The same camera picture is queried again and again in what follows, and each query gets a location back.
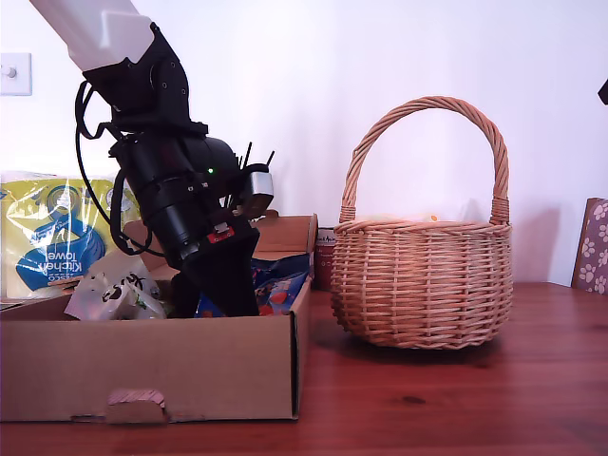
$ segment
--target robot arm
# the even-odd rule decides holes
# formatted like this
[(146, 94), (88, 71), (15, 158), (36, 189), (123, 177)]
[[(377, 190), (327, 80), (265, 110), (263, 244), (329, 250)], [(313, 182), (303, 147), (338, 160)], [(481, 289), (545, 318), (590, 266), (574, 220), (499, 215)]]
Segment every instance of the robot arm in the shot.
[[(249, 219), (260, 217), (273, 198), (269, 163), (247, 165), (245, 159), (241, 167), (228, 144), (207, 137), (207, 125), (190, 120), (180, 60), (160, 29), (129, 0), (31, 3), (66, 42), (70, 58), (92, 86), (85, 94), (86, 83), (81, 85), (76, 101), (81, 171), (81, 134), (96, 139), (106, 129), (117, 139), (110, 149), (121, 167), (117, 198), (110, 217), (105, 216), (116, 244), (134, 255), (149, 250), (154, 233), (167, 263), (225, 314), (257, 314), (250, 263), (259, 232)], [(93, 91), (112, 112), (111, 122), (101, 124), (96, 135), (84, 123)], [(120, 226), (125, 179), (149, 230), (146, 245), (136, 243), (138, 252)]]

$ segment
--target light switch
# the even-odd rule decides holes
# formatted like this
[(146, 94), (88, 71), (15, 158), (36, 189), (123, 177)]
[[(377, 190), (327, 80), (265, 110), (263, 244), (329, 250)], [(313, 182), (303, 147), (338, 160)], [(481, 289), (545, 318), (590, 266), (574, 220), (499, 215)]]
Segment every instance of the light switch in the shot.
[(27, 52), (3, 52), (0, 94), (31, 95), (31, 54)]

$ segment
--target blue packet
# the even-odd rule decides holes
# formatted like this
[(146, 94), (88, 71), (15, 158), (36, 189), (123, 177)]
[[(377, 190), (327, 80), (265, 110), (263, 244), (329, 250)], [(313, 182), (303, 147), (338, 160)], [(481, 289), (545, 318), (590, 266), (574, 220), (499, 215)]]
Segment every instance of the blue packet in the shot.
[[(310, 254), (286, 256), (277, 261), (256, 259), (251, 262), (260, 315), (288, 314), (308, 276)], [(225, 316), (204, 294), (200, 294), (195, 318)]]

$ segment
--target woven basket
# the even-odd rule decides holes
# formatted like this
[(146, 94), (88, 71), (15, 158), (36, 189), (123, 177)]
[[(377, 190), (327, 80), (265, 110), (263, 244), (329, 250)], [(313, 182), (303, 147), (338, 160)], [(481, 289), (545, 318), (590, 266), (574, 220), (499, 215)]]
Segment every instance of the woven basket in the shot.
[[(494, 153), (489, 223), (355, 220), (357, 180), (378, 137), (399, 119), (429, 108), (459, 112), (479, 126)], [(333, 250), (333, 314), (373, 344), (460, 349), (494, 337), (513, 294), (508, 161), (503, 136), (472, 105), (426, 97), (396, 107), (352, 153)]]

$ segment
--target wooden table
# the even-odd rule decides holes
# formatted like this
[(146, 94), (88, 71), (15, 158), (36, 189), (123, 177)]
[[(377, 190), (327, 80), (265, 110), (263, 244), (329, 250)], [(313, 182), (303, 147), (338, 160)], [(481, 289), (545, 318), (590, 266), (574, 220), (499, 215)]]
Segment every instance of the wooden table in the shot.
[(461, 351), (368, 345), (329, 306), (313, 295), (298, 423), (9, 424), (2, 456), (608, 454), (608, 297), (518, 285), (501, 335)]

